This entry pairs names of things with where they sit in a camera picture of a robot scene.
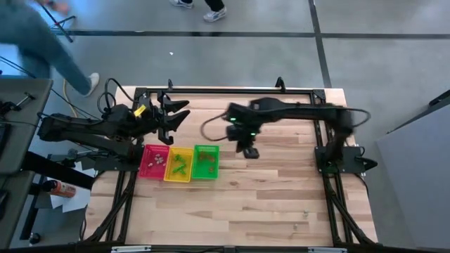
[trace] gray floor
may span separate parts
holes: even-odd
[[[215,24],[202,21],[207,11],[197,0],[193,10],[179,10],[165,0],[72,0],[81,30],[145,30],[187,32],[313,32],[307,0],[225,0],[229,17]],[[450,2],[446,0],[316,0],[322,32],[332,33],[450,33]],[[125,85],[273,86],[282,76],[288,86],[323,87],[314,38],[251,37],[75,37],[69,44],[75,61],[102,81],[114,77]],[[380,159],[374,141],[417,114],[428,101],[450,89],[450,40],[324,39],[333,88],[343,88],[349,106],[372,112],[373,119],[357,129],[356,140],[367,157]],[[15,62],[11,46],[0,55]],[[17,74],[0,63],[7,74]],[[55,86],[62,79],[55,73]],[[70,89],[76,105],[96,113],[96,97],[85,99]],[[53,94],[46,112],[70,114]],[[61,153],[71,143],[34,140],[40,154]],[[378,239],[398,247],[415,247],[382,164],[368,172],[370,201]],[[34,231],[40,245],[77,240],[83,213],[39,213]],[[13,247],[27,243],[13,241]]]

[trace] plastic basket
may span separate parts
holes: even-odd
[[[217,179],[219,177],[219,146],[195,145],[193,179]]]
[[[164,181],[189,183],[192,174],[192,148],[170,148]],[[177,155],[183,160],[176,160]]]
[[[141,166],[139,167],[139,176],[145,179],[163,180],[168,156],[169,146],[146,145],[142,155]],[[163,162],[158,164],[155,158],[159,157],[163,159]]]

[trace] green basket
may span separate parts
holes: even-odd
[[[195,145],[193,179],[217,179],[219,177],[219,146]]]

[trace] blue jeans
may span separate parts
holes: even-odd
[[[50,79],[50,65],[85,95],[91,82],[73,61],[40,14],[23,1],[0,0],[0,43],[18,46],[22,67]]]

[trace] shoe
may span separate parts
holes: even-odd
[[[225,15],[226,15],[226,7],[224,7],[220,11],[210,11],[210,12],[206,13],[206,15],[203,16],[203,19],[206,22],[214,22],[214,21],[218,21],[219,19],[225,17]]]
[[[91,81],[91,90],[86,94],[83,95],[83,97],[89,97],[92,92],[96,89],[98,83],[100,82],[100,75],[98,73],[92,73],[90,76],[88,76],[89,80]]]
[[[182,0],[169,0],[169,2],[176,7],[184,7],[184,8],[192,8],[194,7],[194,3],[185,3]]]

